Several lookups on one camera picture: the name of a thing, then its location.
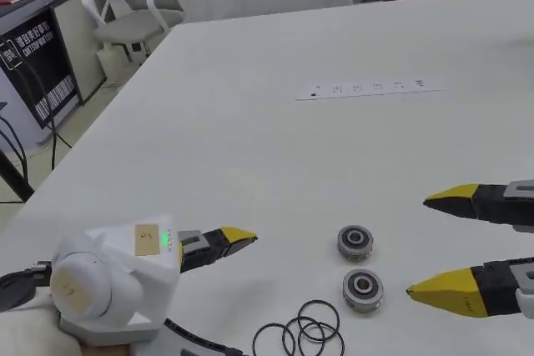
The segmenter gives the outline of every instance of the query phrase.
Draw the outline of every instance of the white desk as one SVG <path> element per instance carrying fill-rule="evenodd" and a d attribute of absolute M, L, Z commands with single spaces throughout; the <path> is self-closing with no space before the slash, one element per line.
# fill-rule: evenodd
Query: white desk
<path fill-rule="evenodd" d="M 348 355 L 530 355 L 534 322 L 457 317 L 405 289 L 534 254 L 534 235 L 421 205 L 455 184 L 534 176 L 532 4 L 417 0 L 178 26 L 0 236 L 0 270 L 50 257 L 66 233 L 166 211 L 181 229 L 260 238 L 182 277 L 169 316 L 206 338 L 248 352 L 260 325 L 323 298 Z M 447 90 L 295 101 L 311 83 L 417 74 Z M 353 266 L 336 235 L 351 223 L 375 235 L 364 265 L 386 301 L 372 318 L 340 296 Z M 262 337 L 263 355 L 282 354 L 278 335 Z"/>

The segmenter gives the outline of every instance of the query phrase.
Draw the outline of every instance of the rubber ring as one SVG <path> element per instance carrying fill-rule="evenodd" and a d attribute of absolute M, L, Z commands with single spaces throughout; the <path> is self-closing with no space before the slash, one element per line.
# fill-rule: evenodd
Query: rubber ring
<path fill-rule="evenodd" d="M 291 326 L 291 324 L 293 323 L 296 323 L 297 321 L 299 320 L 308 320 L 310 321 L 310 324 L 306 324 L 305 328 L 307 328 L 309 325 L 313 324 L 313 325 L 316 325 L 317 327 L 319 327 L 319 330 L 320 330 L 320 333 L 321 335 L 323 336 L 323 338 L 320 340 L 320 341 L 313 341 L 313 342 L 320 342 L 320 349 L 319 349 L 319 352 L 315 355 L 315 356 L 320 356 L 323 351 L 325 350 L 325 344 L 326 342 L 328 342 L 326 340 L 326 336 L 325 336 L 325 331 L 324 329 L 321 327 L 320 323 L 315 321 L 314 319 L 312 319 L 311 317 L 306 317 L 306 316 L 302 316 L 302 317 L 295 317 L 295 318 L 292 318 L 286 325 L 285 327 L 286 328 L 289 328 Z M 285 341 L 285 332 L 282 334 L 282 342 Z M 305 356 L 305 353 L 303 352 L 302 350 L 302 345 L 300 344 L 300 341 L 297 341 L 297 344 L 299 345 L 299 351 L 300 353 L 302 353 L 302 356 Z"/>
<path fill-rule="evenodd" d="M 295 356 L 295 353 L 297 351 L 297 344 L 296 344 L 296 341 L 295 341 L 295 336 L 293 335 L 293 333 L 290 331 L 289 328 L 287 328 L 285 325 L 283 324 L 278 324 L 278 323 L 269 323 L 269 324 L 266 324 L 264 325 L 263 327 L 260 327 L 258 331 L 256 331 L 256 334 L 254 335 L 254 338 L 252 339 L 252 355 L 253 356 L 257 356 L 256 354 L 256 340 L 258 339 L 259 335 L 265 331 L 267 328 L 271 328 L 271 327 L 276 327 L 276 328 L 282 328 L 284 330 L 284 334 L 287 332 L 290 334 L 290 337 L 291 337 L 291 340 L 293 341 L 293 352 L 290 352 L 289 349 L 287 349 L 287 346 L 285 345 L 285 341 L 282 341 L 282 345 L 284 345 L 284 351 L 289 355 L 289 356 Z"/>
<path fill-rule="evenodd" d="M 305 308 L 307 308 L 308 306 L 310 306 L 312 304 L 323 304 L 323 305 L 327 306 L 328 308 L 331 308 L 335 313 L 335 320 L 336 320 L 335 329 L 332 330 L 333 332 L 332 332 L 331 335 L 329 335 L 328 337 L 326 337 L 324 339 L 324 341 L 330 341 L 333 337 L 336 336 L 336 334 L 339 334 L 341 321 L 340 321 L 340 314 L 337 311 L 337 308 L 335 308 L 331 303 L 328 303 L 325 300 L 321 300 L 321 299 L 309 300 L 308 302 L 306 302 L 306 303 L 304 303 L 302 305 L 302 307 L 300 308 L 300 310 L 299 310 L 299 312 L 297 314 L 297 324 L 299 325 L 300 331 L 302 331 L 302 324 L 300 323 L 300 318 L 308 317 L 308 316 L 303 316 L 302 312 L 304 311 Z M 315 341 L 315 342 L 320 342 L 320 341 L 323 340 L 321 338 L 312 337 L 311 335 L 309 335 L 306 332 L 304 332 L 304 336 L 307 339 L 311 339 L 312 341 Z"/>
<path fill-rule="evenodd" d="M 302 334 L 306 335 L 306 332 L 305 330 L 308 328 L 308 326 L 311 325 L 310 324 L 306 324 L 304 326 L 304 329 L 300 330 L 299 332 L 299 337 L 298 337 L 298 344 L 300 344 L 300 340 L 302 339 Z M 327 327 L 329 330 L 332 331 L 332 333 L 334 334 L 334 336 L 337 335 L 337 338 L 340 339 L 340 342 L 341 342 L 341 353 L 340 353 L 340 356 L 344 356 L 345 355 L 345 340 L 343 339 L 343 336 L 341 335 L 340 331 L 339 330 L 336 330 L 334 327 L 332 327 L 330 324 L 327 324 L 327 323 L 323 323 L 322 321 L 319 321 L 319 325 L 322 325 L 323 327 Z"/>

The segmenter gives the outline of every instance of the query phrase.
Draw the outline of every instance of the floor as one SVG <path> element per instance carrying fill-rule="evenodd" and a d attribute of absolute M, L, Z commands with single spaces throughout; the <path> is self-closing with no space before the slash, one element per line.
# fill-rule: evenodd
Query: floor
<path fill-rule="evenodd" d="M 100 113 L 109 105 L 119 91 L 118 87 L 102 86 L 84 106 L 77 108 L 59 127 L 59 134 L 71 145 L 74 145 L 91 126 Z M 58 141 L 56 164 L 68 153 L 69 148 Z M 14 154 L 8 155 L 13 164 L 20 170 L 20 162 Z M 28 176 L 33 188 L 37 188 L 50 174 L 52 156 L 52 142 L 28 155 Z M 0 201 L 17 201 L 17 196 L 0 179 Z M 0 204 L 0 232 L 3 231 L 9 219 L 22 207 L 22 204 Z"/>

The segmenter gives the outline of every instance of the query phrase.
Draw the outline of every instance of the chair armrest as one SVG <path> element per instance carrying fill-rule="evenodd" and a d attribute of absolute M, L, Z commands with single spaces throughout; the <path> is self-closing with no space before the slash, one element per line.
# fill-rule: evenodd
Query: chair armrest
<path fill-rule="evenodd" d="M 108 9 L 109 9 L 109 0 L 106 0 L 106 3 L 103 5 L 102 13 L 98 12 L 96 0 L 82 0 L 83 7 L 88 11 L 88 13 L 93 17 L 99 26 L 106 25 L 104 20 Z"/>
<path fill-rule="evenodd" d="M 163 16 L 161 15 L 158 8 L 156 7 L 155 0 L 147 0 L 147 6 L 150 12 L 152 13 L 152 15 L 154 16 L 154 18 L 158 21 L 161 28 L 164 29 L 164 32 L 169 33 L 170 31 L 169 25 L 165 22 Z"/>

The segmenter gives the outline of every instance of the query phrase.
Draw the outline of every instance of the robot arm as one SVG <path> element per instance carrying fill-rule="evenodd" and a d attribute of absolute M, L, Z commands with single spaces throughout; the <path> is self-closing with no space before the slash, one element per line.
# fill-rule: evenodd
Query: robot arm
<path fill-rule="evenodd" d="M 131 344 L 133 356 L 241 356 L 167 318 L 181 273 L 238 252 L 257 237 L 238 228 L 178 232 L 170 216 L 65 238 L 52 262 L 0 278 L 0 311 L 50 286 L 59 327 L 88 346 Z"/>
<path fill-rule="evenodd" d="M 461 218 L 510 224 L 534 232 L 534 181 L 467 184 L 432 195 L 429 208 Z M 409 287 L 417 302 L 468 317 L 523 313 L 534 318 L 534 258 L 484 263 L 436 275 Z"/>

